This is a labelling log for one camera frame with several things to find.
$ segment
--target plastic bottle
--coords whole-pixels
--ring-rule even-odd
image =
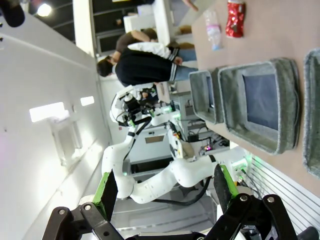
[[[206,10],[203,15],[205,19],[206,33],[208,35],[208,40],[211,43],[211,49],[213,51],[218,50],[222,47],[222,44],[217,13],[214,10]]]

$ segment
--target red can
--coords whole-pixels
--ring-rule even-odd
[[[239,0],[228,1],[228,22],[225,34],[230,38],[242,38],[244,36],[246,4]]]

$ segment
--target gray fabric basket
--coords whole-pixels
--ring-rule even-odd
[[[304,59],[303,164],[320,178],[320,48]]]
[[[189,74],[194,113],[213,124],[224,122],[222,113],[218,71],[203,70]]]
[[[298,70],[293,60],[277,58],[225,67],[219,71],[218,81],[224,122],[230,133],[272,155],[282,154],[297,145],[300,120],[299,85]],[[252,88],[257,91],[250,93],[255,94],[247,95],[248,83],[258,84],[260,87]],[[271,97],[266,101],[262,96],[268,93]],[[271,105],[273,109],[267,111],[268,108],[249,108],[250,105],[259,104],[262,107],[264,104]],[[267,124],[261,124],[252,121],[249,119],[252,109],[260,121],[273,118],[273,122],[266,120]]]

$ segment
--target round light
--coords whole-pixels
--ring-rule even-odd
[[[48,4],[44,3],[38,8],[37,14],[40,17],[47,17],[51,13],[51,10],[52,10],[51,6],[49,6]]]

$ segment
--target table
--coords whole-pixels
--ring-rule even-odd
[[[221,50],[211,51],[203,16],[192,25],[199,69],[250,64],[278,57],[294,59],[300,78],[300,103],[304,108],[303,60],[311,49],[320,46],[319,0],[246,0],[245,2],[244,37],[240,39],[227,38],[224,34],[228,17],[227,1],[216,0],[211,6],[211,9],[215,9],[223,30]],[[297,148],[276,156],[269,155],[231,135],[224,124],[213,125],[207,121],[206,125],[320,197],[320,180],[307,172],[302,161],[303,111],[304,109],[302,109]]]

